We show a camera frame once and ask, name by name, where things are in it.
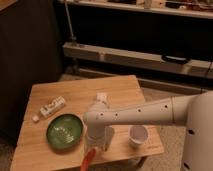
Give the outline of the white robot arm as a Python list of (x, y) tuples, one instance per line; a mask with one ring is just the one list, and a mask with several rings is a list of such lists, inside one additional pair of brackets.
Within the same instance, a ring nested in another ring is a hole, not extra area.
[(92, 145), (105, 140), (111, 125), (184, 125), (181, 171), (213, 171), (213, 91), (120, 108), (97, 100), (83, 121)]

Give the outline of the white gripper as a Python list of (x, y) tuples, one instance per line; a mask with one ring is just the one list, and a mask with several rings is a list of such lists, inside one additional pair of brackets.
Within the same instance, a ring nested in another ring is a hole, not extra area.
[(103, 146), (103, 151), (106, 152), (110, 146), (110, 138), (106, 138), (105, 128), (103, 126), (91, 126), (87, 127), (86, 142), (84, 144), (84, 156), (91, 150), (91, 146)]

